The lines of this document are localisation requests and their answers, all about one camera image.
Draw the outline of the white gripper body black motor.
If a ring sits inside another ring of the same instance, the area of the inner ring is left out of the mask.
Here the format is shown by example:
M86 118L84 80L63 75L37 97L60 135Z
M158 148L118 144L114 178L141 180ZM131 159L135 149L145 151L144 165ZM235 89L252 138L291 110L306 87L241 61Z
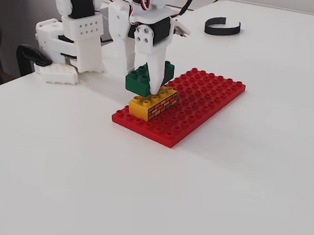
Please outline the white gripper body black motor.
M109 32L135 40L139 25L149 25L154 33L154 44L169 34L173 35L173 12L168 5L174 0L115 0L109 5Z

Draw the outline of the white movable gripper jaw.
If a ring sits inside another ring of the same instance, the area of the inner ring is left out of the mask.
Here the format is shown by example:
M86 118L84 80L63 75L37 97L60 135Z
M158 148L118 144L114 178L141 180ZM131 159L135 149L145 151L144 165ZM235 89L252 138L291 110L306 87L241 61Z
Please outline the white movable gripper jaw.
M166 50L172 42L172 35L154 44L155 33L149 25L139 25L135 30L135 52L145 54L150 76L150 92L155 95L164 79Z

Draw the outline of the white fixed gripper jaw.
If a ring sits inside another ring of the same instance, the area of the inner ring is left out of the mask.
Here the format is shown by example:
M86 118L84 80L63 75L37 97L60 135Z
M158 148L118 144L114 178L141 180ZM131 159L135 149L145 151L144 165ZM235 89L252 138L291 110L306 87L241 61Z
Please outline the white fixed gripper jaw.
M111 34L115 48L114 65L115 71L127 75L135 69L135 40L119 33Z

